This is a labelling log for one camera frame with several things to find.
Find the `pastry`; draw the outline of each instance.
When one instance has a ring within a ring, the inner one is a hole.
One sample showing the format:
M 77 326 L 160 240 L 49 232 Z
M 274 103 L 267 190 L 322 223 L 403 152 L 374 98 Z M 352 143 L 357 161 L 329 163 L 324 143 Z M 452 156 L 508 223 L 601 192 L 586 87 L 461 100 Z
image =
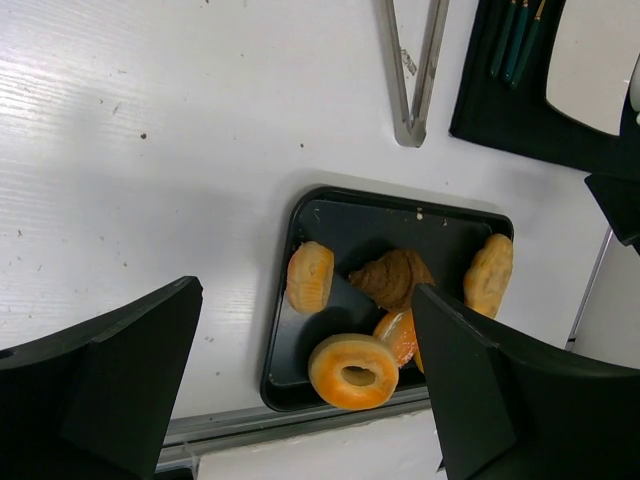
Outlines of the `pastry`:
M 411 310 L 386 314 L 373 331 L 373 336 L 389 346 L 398 367 L 406 365 L 418 351 Z
M 419 283 L 435 285 L 431 273 L 415 250 L 398 249 L 367 263 L 349 275 L 352 286 L 385 310 L 401 313 L 411 308 L 411 295 Z
M 418 370 L 424 373 L 424 365 L 422 365 L 422 355 L 420 355 L 420 350 L 416 350 L 416 354 L 413 356 L 413 361 L 416 362 Z
M 393 395 L 398 375 L 389 347 L 368 335 L 329 337 L 309 359 L 313 388 L 325 402 L 345 410 L 379 407 Z
M 287 268 L 287 299 L 300 313 L 316 313 L 327 306 L 333 280 L 333 252 L 316 242 L 303 243 Z
M 464 276 L 465 305 L 495 318 L 512 270 L 513 243 L 499 233 L 491 235 Z

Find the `bagel hole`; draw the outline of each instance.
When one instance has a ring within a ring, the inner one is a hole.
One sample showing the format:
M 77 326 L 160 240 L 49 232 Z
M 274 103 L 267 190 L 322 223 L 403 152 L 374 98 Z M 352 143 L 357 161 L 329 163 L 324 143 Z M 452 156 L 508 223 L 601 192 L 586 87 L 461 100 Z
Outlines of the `bagel hole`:
M 356 387 L 367 387 L 376 381 L 376 375 L 371 370 L 360 367 L 345 367 L 342 369 L 342 378 L 347 383 Z

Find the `round pastry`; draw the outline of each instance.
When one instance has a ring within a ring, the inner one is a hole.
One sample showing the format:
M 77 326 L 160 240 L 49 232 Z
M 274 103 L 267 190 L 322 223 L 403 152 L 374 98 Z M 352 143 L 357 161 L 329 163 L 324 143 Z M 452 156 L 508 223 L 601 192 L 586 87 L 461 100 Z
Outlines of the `round pastry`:
M 289 260 L 287 299 L 300 313 L 316 313 L 327 306 L 333 280 L 333 252 L 316 242 L 303 243 Z
M 398 367 L 406 365 L 418 351 L 418 339 L 411 310 L 403 313 L 387 313 L 373 331 L 373 336 L 389 346 Z
M 416 354 L 413 356 L 413 361 L 416 362 L 418 370 L 424 373 L 424 365 L 422 365 L 422 356 L 420 355 L 420 350 L 416 350 Z
M 328 404 L 367 410 L 391 398 L 398 385 L 398 367 L 380 340 L 346 333 L 327 338 L 313 350 L 309 378 Z
M 499 233 L 491 235 L 473 258 L 464 276 L 464 303 L 495 318 L 513 270 L 513 243 Z

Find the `white table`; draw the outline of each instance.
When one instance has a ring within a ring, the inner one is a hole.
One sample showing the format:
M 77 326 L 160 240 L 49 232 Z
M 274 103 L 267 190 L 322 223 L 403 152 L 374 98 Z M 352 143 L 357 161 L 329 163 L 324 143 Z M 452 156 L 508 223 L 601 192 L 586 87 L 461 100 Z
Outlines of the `white table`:
M 173 416 L 262 405 L 280 235 L 317 183 L 508 215 L 499 320 L 564 345 L 605 220 L 584 174 L 449 137 L 474 13 L 452 0 L 428 137 L 406 149 L 370 1 L 2 2 L 0 348 L 197 275 Z

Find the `black baking tray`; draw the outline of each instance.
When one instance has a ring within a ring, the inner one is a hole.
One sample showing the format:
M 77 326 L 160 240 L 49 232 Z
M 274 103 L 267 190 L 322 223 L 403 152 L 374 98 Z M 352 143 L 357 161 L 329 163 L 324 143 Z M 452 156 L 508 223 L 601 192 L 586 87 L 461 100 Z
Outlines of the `black baking tray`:
M 349 285 L 350 272 L 391 249 L 412 248 L 422 256 L 436 285 L 462 300 L 464 274 L 494 233 L 513 239 L 513 224 L 503 215 L 337 187 L 305 194 L 291 213 L 284 241 L 260 386 L 264 403 L 277 411 L 325 405 L 307 375 L 311 352 L 331 335 L 370 335 L 386 313 Z M 327 308 L 304 315 L 291 308 L 284 291 L 291 255 L 310 240 L 334 252 L 335 271 Z M 412 361 L 400 370 L 396 391 L 424 385 L 424 376 Z

